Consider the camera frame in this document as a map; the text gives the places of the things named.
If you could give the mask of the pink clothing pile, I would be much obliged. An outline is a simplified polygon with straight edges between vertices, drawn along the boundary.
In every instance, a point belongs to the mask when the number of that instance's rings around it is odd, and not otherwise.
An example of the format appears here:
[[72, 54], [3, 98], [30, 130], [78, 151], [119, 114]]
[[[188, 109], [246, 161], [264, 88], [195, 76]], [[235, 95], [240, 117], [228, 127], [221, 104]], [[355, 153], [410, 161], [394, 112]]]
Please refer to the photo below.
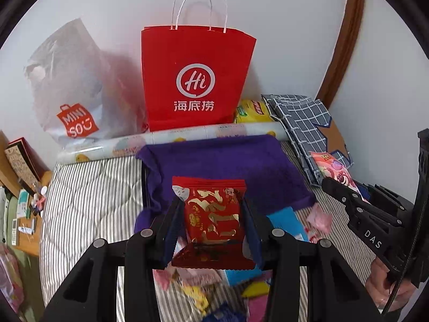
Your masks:
[[5, 243], [1, 243], [0, 248], [0, 280], [1, 293], [10, 307], [18, 313], [25, 299], [23, 282], [17, 259]]

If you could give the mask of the purple towel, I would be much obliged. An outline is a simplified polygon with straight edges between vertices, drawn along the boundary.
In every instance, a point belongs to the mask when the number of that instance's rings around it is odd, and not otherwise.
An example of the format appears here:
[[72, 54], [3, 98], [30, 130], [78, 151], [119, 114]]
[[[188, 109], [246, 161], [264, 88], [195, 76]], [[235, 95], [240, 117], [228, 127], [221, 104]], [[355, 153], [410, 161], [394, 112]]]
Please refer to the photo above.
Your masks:
[[174, 198], [172, 178], [244, 180], [245, 196], [264, 215], [285, 207], [312, 207], [316, 196], [273, 136], [223, 137], [210, 140], [146, 145], [137, 154], [142, 163], [142, 194], [146, 205], [134, 231], [150, 227]]

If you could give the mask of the brown patterned box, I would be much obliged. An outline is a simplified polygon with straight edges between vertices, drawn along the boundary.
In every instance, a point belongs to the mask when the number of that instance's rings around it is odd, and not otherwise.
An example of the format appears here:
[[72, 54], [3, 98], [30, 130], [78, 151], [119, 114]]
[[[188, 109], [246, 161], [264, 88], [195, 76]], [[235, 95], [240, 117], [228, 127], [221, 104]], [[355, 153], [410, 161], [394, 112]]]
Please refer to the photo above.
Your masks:
[[36, 191], [41, 186], [41, 181], [47, 167], [29, 146], [26, 139], [21, 137], [11, 141], [4, 150], [16, 175], [30, 188]]

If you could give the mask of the small pink candy packet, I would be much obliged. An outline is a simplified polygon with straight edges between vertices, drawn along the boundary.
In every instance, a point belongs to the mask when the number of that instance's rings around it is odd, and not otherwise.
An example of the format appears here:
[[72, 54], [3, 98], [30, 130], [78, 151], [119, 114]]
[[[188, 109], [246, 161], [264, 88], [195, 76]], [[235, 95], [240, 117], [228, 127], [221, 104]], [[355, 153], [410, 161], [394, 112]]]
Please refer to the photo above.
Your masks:
[[315, 203], [306, 218], [308, 226], [305, 231], [311, 243], [317, 243], [323, 235], [329, 235], [332, 230], [333, 216], [327, 214], [319, 203]]

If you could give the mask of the rolled patterned mat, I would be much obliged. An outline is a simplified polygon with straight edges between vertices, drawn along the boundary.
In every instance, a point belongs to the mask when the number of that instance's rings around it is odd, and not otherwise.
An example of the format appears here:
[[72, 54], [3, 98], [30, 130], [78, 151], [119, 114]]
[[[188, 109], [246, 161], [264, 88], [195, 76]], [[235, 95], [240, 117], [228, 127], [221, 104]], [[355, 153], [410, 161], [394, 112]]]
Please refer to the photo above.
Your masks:
[[275, 121], [194, 126], [134, 134], [108, 140], [99, 140], [83, 145], [74, 145], [59, 152], [57, 162], [60, 164], [75, 164], [134, 156], [146, 145], [264, 134], [272, 135], [279, 141], [289, 140], [286, 129], [284, 129], [281, 123]]

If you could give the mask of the strawberry white snack packet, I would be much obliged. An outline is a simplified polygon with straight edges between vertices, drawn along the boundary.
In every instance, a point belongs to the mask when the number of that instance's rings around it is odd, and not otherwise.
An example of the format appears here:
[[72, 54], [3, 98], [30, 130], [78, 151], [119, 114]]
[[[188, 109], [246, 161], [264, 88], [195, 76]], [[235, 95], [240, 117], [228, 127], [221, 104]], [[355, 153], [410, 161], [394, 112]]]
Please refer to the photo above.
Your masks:
[[369, 203], [358, 189], [347, 168], [339, 160], [329, 153], [311, 152], [310, 154], [325, 179], [333, 179], [343, 187], [349, 188], [362, 201]]

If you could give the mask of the white Miniso plastic bag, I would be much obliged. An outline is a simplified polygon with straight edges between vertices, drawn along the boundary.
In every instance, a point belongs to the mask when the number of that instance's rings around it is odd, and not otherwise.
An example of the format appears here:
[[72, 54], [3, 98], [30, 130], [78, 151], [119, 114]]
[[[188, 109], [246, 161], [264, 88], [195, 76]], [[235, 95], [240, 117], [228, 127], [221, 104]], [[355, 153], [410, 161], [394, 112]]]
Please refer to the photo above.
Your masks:
[[121, 79], [80, 19], [34, 51], [24, 76], [40, 127], [63, 148], [148, 128], [143, 96]]

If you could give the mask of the red Haidilao paper bag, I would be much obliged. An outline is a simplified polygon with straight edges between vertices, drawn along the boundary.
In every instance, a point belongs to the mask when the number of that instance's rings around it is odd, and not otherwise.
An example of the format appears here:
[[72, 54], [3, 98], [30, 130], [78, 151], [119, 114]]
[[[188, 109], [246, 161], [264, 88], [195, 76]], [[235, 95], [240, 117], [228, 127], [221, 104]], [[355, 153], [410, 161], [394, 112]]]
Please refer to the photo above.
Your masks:
[[256, 44], [225, 25], [181, 25], [181, 12], [141, 32], [150, 131], [231, 123]]

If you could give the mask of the wooden nightstand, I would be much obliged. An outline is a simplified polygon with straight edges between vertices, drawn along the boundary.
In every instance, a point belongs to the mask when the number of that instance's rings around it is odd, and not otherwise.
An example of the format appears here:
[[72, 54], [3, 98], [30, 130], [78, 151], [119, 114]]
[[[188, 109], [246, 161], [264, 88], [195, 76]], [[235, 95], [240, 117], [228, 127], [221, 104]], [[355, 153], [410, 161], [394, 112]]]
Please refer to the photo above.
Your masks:
[[17, 210], [12, 219], [17, 219], [18, 245], [15, 246], [30, 256], [38, 257], [42, 237], [42, 215], [47, 188], [52, 179], [52, 172], [46, 171], [41, 186], [32, 191], [20, 178], [20, 192], [17, 197]]

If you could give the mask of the white remote control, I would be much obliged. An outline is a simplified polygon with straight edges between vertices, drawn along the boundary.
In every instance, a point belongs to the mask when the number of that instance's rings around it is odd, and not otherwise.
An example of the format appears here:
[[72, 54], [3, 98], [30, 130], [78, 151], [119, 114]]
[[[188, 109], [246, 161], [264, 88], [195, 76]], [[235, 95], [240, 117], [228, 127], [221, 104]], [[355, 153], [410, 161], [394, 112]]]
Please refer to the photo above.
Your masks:
[[17, 219], [13, 219], [12, 220], [12, 239], [11, 239], [11, 243], [12, 246], [17, 246], [18, 245], [18, 238], [17, 238]]

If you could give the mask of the pink silver-striped snack packet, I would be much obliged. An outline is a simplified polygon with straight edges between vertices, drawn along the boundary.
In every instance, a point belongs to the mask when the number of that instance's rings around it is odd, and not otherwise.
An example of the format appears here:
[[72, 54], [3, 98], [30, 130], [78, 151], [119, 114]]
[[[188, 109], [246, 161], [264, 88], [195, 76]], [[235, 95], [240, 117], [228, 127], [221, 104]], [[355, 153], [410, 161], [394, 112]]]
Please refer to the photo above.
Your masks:
[[166, 291], [173, 281], [182, 286], [210, 286], [220, 283], [222, 278], [213, 269], [177, 268], [170, 262], [163, 270], [153, 270], [153, 277], [157, 285]]

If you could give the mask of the red snack packet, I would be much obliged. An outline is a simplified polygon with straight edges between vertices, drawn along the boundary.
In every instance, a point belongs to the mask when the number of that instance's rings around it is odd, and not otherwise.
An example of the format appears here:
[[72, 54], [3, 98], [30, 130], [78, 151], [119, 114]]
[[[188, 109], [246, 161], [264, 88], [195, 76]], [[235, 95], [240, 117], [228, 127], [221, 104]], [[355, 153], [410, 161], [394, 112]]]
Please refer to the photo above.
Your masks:
[[244, 180], [173, 176], [172, 189], [184, 203], [187, 244], [173, 258], [176, 268], [251, 270], [243, 255], [245, 237], [241, 201]]

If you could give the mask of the dark blue snack packet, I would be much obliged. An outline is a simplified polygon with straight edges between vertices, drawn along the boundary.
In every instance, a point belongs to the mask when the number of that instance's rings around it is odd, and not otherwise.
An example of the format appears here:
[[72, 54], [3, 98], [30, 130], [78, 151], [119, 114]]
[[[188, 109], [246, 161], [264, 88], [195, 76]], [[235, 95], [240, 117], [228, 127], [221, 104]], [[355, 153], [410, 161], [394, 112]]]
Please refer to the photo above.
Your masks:
[[205, 316], [202, 322], [246, 322], [246, 317], [234, 311], [228, 303], [224, 302], [218, 309], [214, 312]]

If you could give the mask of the yellow pyramid snack packet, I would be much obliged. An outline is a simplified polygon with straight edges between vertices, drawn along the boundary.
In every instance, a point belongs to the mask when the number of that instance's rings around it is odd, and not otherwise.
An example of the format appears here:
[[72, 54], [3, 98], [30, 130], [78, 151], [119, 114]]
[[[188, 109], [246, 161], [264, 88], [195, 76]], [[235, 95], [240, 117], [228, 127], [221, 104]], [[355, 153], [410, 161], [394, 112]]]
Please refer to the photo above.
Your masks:
[[206, 289], [209, 283], [209, 276], [200, 273], [198, 270], [176, 269], [177, 282], [182, 292], [193, 300], [196, 309], [205, 316], [209, 307]]

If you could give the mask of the pink yellow chip bag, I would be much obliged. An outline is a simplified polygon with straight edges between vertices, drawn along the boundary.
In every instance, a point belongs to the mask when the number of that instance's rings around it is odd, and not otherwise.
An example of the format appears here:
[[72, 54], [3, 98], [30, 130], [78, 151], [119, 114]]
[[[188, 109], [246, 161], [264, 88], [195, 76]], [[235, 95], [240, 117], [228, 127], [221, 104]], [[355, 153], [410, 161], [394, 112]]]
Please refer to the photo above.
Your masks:
[[272, 272], [265, 271], [260, 277], [253, 279], [241, 294], [246, 307], [247, 322], [265, 320], [271, 277]]

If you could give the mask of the blue tissue pack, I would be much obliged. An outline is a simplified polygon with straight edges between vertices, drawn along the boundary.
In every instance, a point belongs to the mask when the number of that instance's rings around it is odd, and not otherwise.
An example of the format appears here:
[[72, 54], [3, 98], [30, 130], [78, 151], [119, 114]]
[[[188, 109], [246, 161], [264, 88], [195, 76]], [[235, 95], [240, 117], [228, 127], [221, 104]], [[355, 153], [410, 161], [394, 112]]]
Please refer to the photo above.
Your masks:
[[[281, 228], [297, 240], [308, 242], [305, 229], [291, 207], [283, 208], [268, 215], [274, 228]], [[262, 275], [261, 269], [255, 266], [252, 270], [221, 270], [222, 277], [228, 286], [237, 286]]]

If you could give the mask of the yellow snack bag behind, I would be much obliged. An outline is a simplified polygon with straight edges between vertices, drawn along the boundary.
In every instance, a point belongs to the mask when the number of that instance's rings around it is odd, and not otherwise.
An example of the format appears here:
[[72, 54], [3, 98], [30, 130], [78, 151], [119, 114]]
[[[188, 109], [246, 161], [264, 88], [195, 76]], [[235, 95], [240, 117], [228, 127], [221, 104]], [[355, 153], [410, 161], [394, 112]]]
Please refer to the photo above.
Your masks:
[[272, 121], [273, 119], [263, 101], [243, 99], [236, 108], [234, 118], [236, 124]]

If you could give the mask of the brown wooden door frame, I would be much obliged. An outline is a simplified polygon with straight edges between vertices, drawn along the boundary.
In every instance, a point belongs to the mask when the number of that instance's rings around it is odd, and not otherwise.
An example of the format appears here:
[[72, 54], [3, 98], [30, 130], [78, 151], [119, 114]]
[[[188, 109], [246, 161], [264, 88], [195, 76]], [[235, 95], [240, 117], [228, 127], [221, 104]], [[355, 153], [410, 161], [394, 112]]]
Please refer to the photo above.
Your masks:
[[365, 0], [345, 2], [345, 11], [332, 59], [316, 96], [326, 108], [333, 103], [352, 58], [364, 14], [364, 4]]

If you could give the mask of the grey checked folded cloth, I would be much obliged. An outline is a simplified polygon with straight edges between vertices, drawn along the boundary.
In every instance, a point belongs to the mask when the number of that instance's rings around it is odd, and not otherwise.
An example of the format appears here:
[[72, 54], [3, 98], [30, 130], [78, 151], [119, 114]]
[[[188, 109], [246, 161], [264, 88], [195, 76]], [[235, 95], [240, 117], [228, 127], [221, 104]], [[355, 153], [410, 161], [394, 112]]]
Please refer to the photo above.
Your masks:
[[271, 117], [286, 131], [304, 176], [313, 186], [320, 186], [322, 173], [312, 153], [329, 153], [346, 168], [353, 165], [342, 134], [319, 99], [298, 94], [264, 94]]

